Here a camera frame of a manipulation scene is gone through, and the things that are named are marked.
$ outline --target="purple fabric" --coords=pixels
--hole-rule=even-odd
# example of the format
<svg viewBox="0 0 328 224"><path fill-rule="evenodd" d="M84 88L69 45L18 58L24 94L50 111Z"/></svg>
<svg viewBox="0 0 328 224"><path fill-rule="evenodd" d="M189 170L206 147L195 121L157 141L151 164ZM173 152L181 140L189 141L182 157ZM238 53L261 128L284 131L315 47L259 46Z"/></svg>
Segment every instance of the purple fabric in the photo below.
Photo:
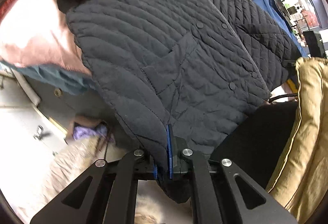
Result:
<svg viewBox="0 0 328 224"><path fill-rule="evenodd" d="M91 136L107 136L107 128L105 125L100 124L96 128L91 129L83 126L76 126L73 132L74 140L79 140L81 138L91 137Z"/></svg>

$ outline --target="pink fabric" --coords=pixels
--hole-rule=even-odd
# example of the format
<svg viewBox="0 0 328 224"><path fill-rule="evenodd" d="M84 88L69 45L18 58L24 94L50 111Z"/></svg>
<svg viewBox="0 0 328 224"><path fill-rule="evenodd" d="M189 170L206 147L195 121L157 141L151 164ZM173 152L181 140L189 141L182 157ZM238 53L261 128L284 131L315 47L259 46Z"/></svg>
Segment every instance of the pink fabric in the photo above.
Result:
<svg viewBox="0 0 328 224"><path fill-rule="evenodd" d="M0 61L16 67L55 64L91 75L56 0L17 0L0 23Z"/></svg>

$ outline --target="dark gray quilted jacket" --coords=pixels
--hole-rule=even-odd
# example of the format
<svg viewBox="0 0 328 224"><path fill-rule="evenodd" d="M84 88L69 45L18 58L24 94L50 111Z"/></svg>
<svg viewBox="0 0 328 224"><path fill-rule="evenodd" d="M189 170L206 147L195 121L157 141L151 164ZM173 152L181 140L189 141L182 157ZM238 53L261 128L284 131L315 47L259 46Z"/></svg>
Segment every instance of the dark gray quilted jacket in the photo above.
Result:
<svg viewBox="0 0 328 224"><path fill-rule="evenodd" d="M249 0L57 0L97 88L168 168L168 123L211 154L284 83L300 56Z"/></svg>

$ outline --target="snap button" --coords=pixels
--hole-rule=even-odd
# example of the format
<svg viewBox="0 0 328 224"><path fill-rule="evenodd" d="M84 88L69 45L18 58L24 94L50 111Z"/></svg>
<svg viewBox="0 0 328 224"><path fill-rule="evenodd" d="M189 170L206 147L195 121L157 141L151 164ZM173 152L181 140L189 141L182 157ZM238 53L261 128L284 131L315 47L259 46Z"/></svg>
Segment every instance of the snap button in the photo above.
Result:
<svg viewBox="0 0 328 224"><path fill-rule="evenodd" d="M229 88L233 91L234 89L236 89L236 85L234 83L229 83Z"/></svg>
<svg viewBox="0 0 328 224"><path fill-rule="evenodd" d="M201 22L197 22L197 23L196 23L196 26L197 26L197 28L199 28L199 29L204 28L204 24L201 23Z"/></svg>

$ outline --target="triangular cutout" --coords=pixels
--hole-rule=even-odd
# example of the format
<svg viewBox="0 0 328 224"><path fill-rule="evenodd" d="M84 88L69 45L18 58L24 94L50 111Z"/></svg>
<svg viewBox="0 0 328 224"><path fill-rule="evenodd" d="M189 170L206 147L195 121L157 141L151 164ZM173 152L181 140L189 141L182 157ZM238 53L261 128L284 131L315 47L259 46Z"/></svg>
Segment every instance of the triangular cutout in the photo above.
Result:
<svg viewBox="0 0 328 224"><path fill-rule="evenodd" d="M62 203L75 209L79 209L83 203L84 197L87 194L91 182L92 176L88 176L63 200Z"/></svg>
<svg viewBox="0 0 328 224"><path fill-rule="evenodd" d="M265 198L253 189L242 177L236 176L235 181L243 197L247 209L254 209L265 204Z"/></svg>

